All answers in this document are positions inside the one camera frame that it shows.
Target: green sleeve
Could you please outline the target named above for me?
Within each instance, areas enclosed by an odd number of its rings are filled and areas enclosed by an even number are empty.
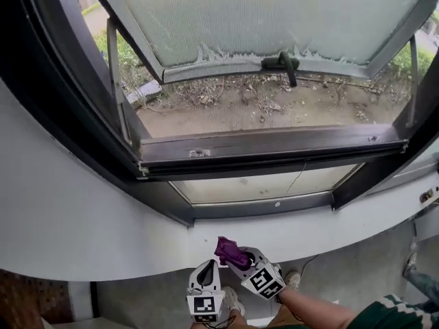
[[[406,304],[395,295],[374,302],[349,324],[348,329],[430,329],[431,315]]]

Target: open window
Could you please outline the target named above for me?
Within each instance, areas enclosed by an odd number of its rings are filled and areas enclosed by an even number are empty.
[[[439,134],[438,0],[96,1],[99,30],[80,0],[14,0],[32,72],[7,49],[2,78],[165,215],[338,209],[436,169],[409,164]]]

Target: green shrub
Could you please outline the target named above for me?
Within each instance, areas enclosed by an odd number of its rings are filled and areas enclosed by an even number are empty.
[[[101,51],[108,64],[107,31],[93,35],[97,48]],[[152,80],[152,76],[146,71],[142,62],[137,57],[132,47],[117,32],[117,53],[119,55],[119,69],[121,80],[125,84],[126,92],[135,91],[144,83]]]
[[[428,71],[433,58],[434,54],[423,49],[418,49],[418,74],[420,79],[422,79]],[[412,57],[410,55],[409,43],[390,61],[390,68],[396,73],[398,78],[407,77],[412,74]]]
[[[439,12],[434,10],[433,14],[430,17],[436,25],[439,25]]]

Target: frosted glass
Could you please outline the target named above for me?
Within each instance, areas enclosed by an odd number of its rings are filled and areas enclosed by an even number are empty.
[[[193,204],[272,199],[331,190],[355,167],[353,164],[303,171],[301,174],[291,172],[240,178],[187,180],[174,182],[174,185]]]
[[[121,1],[169,68],[282,50],[367,65],[418,0]]]

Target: purple object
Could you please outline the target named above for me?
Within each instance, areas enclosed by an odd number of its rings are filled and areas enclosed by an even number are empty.
[[[218,237],[215,255],[219,257],[222,265],[226,265],[226,261],[228,261],[242,271],[247,271],[252,266],[252,260],[238,248],[236,241],[228,240],[223,236]]]

